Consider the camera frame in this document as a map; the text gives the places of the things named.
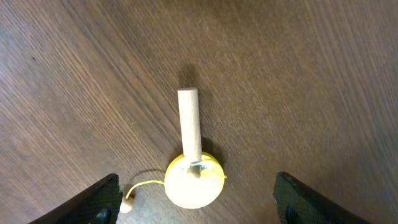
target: wooden handle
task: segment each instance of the wooden handle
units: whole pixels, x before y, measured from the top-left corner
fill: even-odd
[[[201,137],[197,88],[178,90],[181,138],[184,156],[189,162],[201,161]]]

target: yellow string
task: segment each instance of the yellow string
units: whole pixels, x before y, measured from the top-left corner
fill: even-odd
[[[164,182],[161,180],[148,180],[148,181],[139,182],[138,184],[136,184],[130,188],[129,192],[126,194],[126,200],[129,200],[132,190],[134,190],[136,187],[144,185],[144,184],[151,184],[151,183],[164,184]]]

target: yellow round object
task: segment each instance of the yellow round object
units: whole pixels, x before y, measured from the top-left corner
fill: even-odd
[[[203,152],[202,161],[189,164],[184,155],[175,158],[166,171],[164,185],[168,198],[182,208],[202,208],[214,201],[224,186],[224,171],[220,163]],[[200,178],[187,175],[191,166],[200,166]]]

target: wood grain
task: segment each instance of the wood grain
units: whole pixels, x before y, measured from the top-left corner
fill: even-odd
[[[137,189],[118,223],[278,223],[284,170],[398,222],[398,1],[1,1],[0,219],[27,223],[106,174],[162,179],[177,90],[228,179],[199,210]]]

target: yellow spinning top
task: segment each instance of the yellow spinning top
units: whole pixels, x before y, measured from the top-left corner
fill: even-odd
[[[130,193],[142,184],[164,184],[168,198],[179,207],[189,209],[202,208],[221,193],[226,178],[223,168],[201,149],[198,89],[180,89],[178,105],[183,154],[170,163],[164,182],[149,180],[134,185],[123,197],[121,212],[132,210],[134,200],[129,197]]]

